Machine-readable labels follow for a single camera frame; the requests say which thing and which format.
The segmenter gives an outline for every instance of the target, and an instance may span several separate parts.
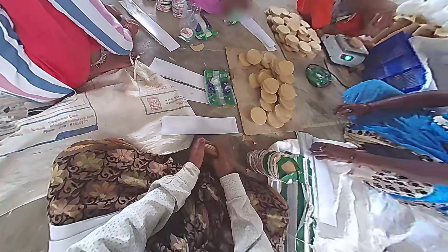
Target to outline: sack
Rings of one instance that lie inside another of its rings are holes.
[[[54,158],[73,143],[123,138],[160,155],[191,145],[193,135],[160,134],[163,116],[194,112],[174,86],[143,63],[105,73],[83,88],[96,89],[16,121],[0,141],[0,215],[45,196]]]

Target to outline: soap scrap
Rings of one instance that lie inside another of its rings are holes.
[[[199,52],[202,49],[204,49],[204,44],[199,44],[199,45],[190,45],[191,49],[193,49],[193,51],[195,52]]]

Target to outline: blue plastic crate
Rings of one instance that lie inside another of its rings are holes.
[[[400,32],[373,47],[363,62],[364,80],[379,79],[404,93],[420,90],[426,70],[408,41],[410,37]]]

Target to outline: blue sari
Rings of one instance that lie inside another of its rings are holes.
[[[398,89],[380,80],[361,82],[344,92],[346,103],[371,103],[390,97],[403,95]],[[347,131],[374,132],[388,142],[400,148],[406,148],[426,156],[429,161],[448,163],[448,153],[444,144],[448,143],[448,130],[441,125],[447,116],[439,117],[434,121],[434,114],[423,110],[413,109],[407,111],[373,111],[362,117],[351,116],[352,125]],[[423,197],[408,197],[391,194],[393,197],[407,202],[431,202],[440,212],[448,213],[448,186],[434,185],[432,192]]]

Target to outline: digital weighing scale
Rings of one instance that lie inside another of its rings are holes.
[[[347,38],[342,34],[324,34],[321,40],[330,60],[339,65],[354,67],[361,64],[369,54],[364,45],[358,48],[352,44],[351,38]]]

